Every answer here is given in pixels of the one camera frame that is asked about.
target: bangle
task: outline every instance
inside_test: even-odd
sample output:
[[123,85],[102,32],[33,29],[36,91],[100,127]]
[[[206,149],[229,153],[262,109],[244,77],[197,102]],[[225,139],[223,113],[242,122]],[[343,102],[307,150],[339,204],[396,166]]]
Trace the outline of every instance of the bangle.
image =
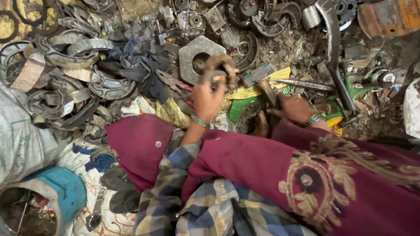
[[304,126],[312,127],[315,124],[315,122],[317,122],[321,118],[322,118],[322,114],[320,112],[317,112],[313,114],[311,117],[309,117],[309,119],[305,122]]
[[195,115],[191,115],[190,118],[196,122],[197,124],[203,126],[206,129],[210,129],[210,124],[206,123],[205,121],[201,120],[200,118],[196,117]]

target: hammer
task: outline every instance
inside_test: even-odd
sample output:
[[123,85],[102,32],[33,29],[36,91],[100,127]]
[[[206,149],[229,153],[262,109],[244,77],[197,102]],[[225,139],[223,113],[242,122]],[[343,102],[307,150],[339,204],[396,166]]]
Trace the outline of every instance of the hammer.
[[270,82],[267,78],[270,74],[274,73],[275,69],[269,62],[264,63],[262,66],[255,69],[253,72],[245,75],[242,79],[245,87],[250,87],[257,84],[261,92],[265,95],[268,100],[270,108],[280,108],[280,104],[277,101],[277,97],[271,88]]

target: hexagonal nut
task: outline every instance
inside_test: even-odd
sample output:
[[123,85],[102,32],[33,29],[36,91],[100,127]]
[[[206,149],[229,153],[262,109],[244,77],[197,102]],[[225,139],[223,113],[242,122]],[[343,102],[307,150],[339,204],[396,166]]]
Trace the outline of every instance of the hexagonal nut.
[[199,36],[182,47],[179,50],[179,69],[181,71],[181,78],[190,84],[197,84],[200,80],[200,75],[192,67],[192,61],[199,53],[218,56],[226,53],[226,49],[204,36]]

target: hammer head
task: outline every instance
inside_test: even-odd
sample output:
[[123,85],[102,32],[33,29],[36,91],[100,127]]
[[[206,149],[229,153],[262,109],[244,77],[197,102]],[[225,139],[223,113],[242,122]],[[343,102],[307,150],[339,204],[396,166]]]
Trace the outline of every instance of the hammer head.
[[276,70],[270,62],[264,63],[262,66],[258,67],[251,73],[245,75],[242,78],[244,86],[249,88],[252,85],[260,82],[265,77],[269,76],[270,74],[274,73]]

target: checkered fabric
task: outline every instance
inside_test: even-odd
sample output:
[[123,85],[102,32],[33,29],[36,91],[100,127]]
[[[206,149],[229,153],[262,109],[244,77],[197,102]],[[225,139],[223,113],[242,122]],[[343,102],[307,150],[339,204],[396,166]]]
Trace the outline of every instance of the checkered fabric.
[[178,147],[175,130],[155,187],[142,193],[137,236],[315,236],[270,200],[226,179],[205,181],[182,206],[181,189],[201,143]]

